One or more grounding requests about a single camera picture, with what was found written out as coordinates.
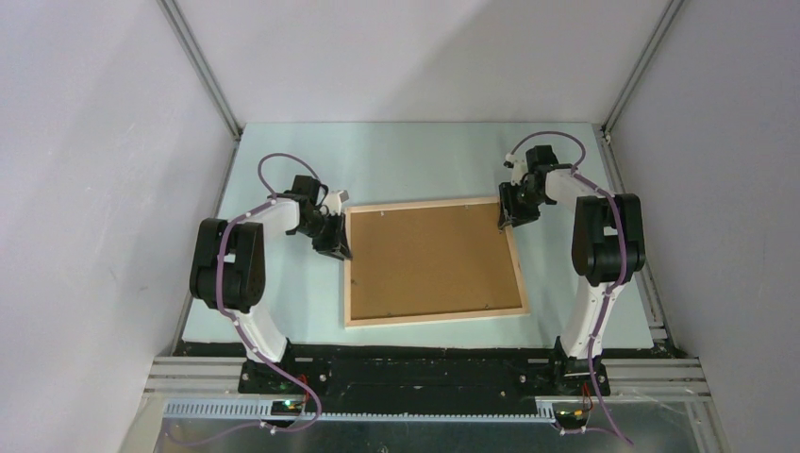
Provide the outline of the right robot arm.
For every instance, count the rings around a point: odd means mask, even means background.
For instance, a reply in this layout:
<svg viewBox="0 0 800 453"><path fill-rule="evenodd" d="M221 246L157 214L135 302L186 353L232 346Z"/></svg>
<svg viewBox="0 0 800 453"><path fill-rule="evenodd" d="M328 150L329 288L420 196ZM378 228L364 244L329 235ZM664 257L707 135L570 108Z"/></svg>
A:
<svg viewBox="0 0 800 453"><path fill-rule="evenodd" d="M548 379L560 394L573 394L595 377L608 316L625 285L646 262L642 205L633 193L613 194L561 163L549 145L518 159L509 153L510 180L499 185L501 229L538 220L542 205L561 205L574 215L571 260L578 276L576 301L557 337Z"/></svg>

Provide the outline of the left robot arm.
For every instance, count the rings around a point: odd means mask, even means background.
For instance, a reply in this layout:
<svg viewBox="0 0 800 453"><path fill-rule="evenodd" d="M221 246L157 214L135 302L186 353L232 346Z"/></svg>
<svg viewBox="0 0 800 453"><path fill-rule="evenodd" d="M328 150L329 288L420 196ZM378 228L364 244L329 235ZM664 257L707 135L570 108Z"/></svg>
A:
<svg viewBox="0 0 800 453"><path fill-rule="evenodd" d="M301 234L317 253L352 259L343 205L346 191L331 191L313 176L298 175L292 187L270 195L253 209L231 219L207 218L198 228L189 290L233 325L251 361L264 363L262 381L286 393L298 380L298 368L284 359L290 341L269 310L258 304L267 283L266 243Z"/></svg>

